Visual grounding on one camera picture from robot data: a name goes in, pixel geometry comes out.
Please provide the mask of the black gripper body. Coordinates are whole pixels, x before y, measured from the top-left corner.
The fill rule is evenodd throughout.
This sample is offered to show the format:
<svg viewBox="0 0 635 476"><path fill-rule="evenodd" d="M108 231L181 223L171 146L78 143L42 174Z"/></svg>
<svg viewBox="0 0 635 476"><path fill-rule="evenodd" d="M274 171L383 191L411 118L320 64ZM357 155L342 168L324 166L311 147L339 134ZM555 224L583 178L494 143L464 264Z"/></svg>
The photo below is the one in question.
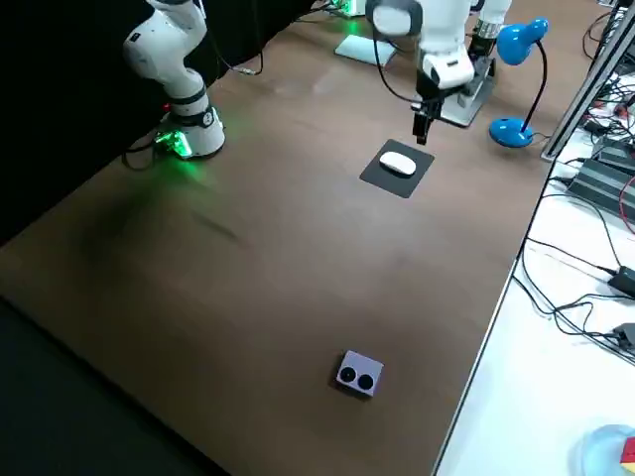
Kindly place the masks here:
<svg viewBox="0 0 635 476"><path fill-rule="evenodd" d="M411 109L414 113L421 113L429 117L438 117L443 107L444 93L437 83L438 77L427 75L417 70L416 98L412 101Z"/></svg>
<svg viewBox="0 0 635 476"><path fill-rule="evenodd" d="M495 45L495 38L472 37L468 48L468 55L472 60L487 58L491 55Z"/></svg>

